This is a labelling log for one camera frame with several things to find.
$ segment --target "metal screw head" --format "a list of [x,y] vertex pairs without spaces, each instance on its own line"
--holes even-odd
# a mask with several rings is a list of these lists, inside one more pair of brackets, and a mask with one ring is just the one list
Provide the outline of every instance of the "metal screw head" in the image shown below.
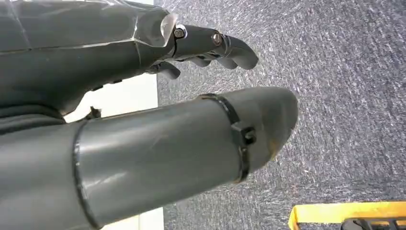
[[175,29],[173,35],[175,36],[175,38],[183,38],[185,36],[185,32],[182,29],[178,28]]
[[213,34],[212,35],[212,40],[213,40],[213,43],[216,45],[216,46],[219,46],[219,45],[221,45],[221,43],[222,43],[222,39],[221,39],[221,35],[219,34],[219,33],[215,33],[215,34]]

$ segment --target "black cable tie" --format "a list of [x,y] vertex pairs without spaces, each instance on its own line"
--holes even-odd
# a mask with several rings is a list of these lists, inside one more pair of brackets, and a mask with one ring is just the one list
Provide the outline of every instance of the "black cable tie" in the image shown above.
[[255,143],[255,128],[240,120],[232,104],[223,96],[207,93],[199,96],[200,99],[208,99],[216,102],[225,111],[230,121],[234,143],[238,148],[240,158],[240,173],[236,183],[244,181],[249,173],[249,150],[248,145]]

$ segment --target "prosthetic hand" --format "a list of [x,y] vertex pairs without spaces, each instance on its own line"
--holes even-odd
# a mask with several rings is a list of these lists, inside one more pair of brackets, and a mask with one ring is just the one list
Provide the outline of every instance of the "prosthetic hand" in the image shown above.
[[0,2],[0,229],[81,230],[239,183],[297,120],[275,87],[66,124],[83,95],[168,61],[255,67],[241,40],[119,0]]

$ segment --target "gray cylinder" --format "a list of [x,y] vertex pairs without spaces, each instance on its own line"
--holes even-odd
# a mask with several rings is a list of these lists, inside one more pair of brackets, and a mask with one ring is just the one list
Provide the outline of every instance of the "gray cylinder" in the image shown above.
[[[224,94],[254,126],[250,172],[273,157],[297,120],[288,90],[261,87]],[[99,226],[187,198],[238,178],[240,156],[224,108],[196,99],[88,122],[78,139],[77,172]]]

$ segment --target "gray plastic tube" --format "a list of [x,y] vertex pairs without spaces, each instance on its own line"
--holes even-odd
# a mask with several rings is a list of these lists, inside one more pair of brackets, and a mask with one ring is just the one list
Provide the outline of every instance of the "gray plastic tube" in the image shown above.
[[[289,138],[296,98],[276,87],[224,96],[256,129],[249,147],[253,172]],[[224,109],[202,99],[92,120],[81,131],[76,155],[82,197],[98,226],[232,182],[240,172]]]
[[[295,96],[265,87],[225,97],[256,129],[253,172],[289,138]],[[0,135],[0,229],[97,229],[239,173],[230,122],[211,100],[16,131]]]

